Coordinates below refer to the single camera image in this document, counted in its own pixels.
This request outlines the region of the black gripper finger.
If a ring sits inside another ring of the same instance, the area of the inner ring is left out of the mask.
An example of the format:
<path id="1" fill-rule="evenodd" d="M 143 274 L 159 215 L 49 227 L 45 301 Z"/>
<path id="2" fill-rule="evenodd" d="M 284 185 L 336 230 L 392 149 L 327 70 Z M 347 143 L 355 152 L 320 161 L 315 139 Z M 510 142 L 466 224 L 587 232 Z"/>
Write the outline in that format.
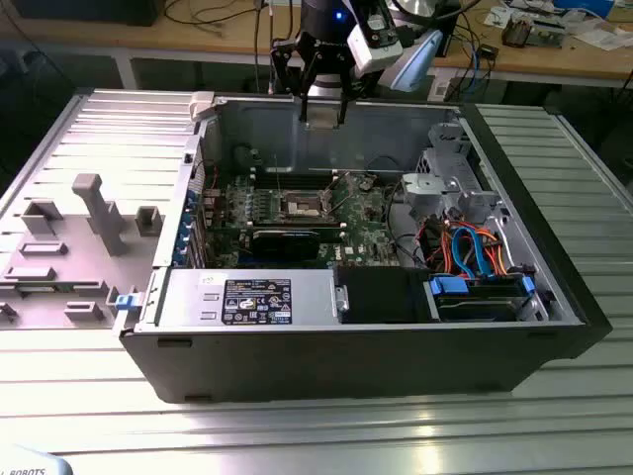
<path id="1" fill-rule="evenodd" d="M 360 78 L 352 77 L 353 69 L 344 66 L 339 71 L 339 79 L 341 85 L 340 108 L 337 115 L 337 124 L 342 125 L 345 122 L 347 107 L 350 102 L 357 99 L 370 97 L 378 85 L 382 76 L 382 71 L 374 71 L 363 74 Z"/>
<path id="2" fill-rule="evenodd" d="M 303 62 L 301 69 L 294 69 L 289 65 L 294 53 Z M 301 100 L 299 121 L 304 123 L 307 120 L 308 92 L 310 89 L 310 39 L 274 39 L 270 50 L 270 58 L 281 89 Z"/>

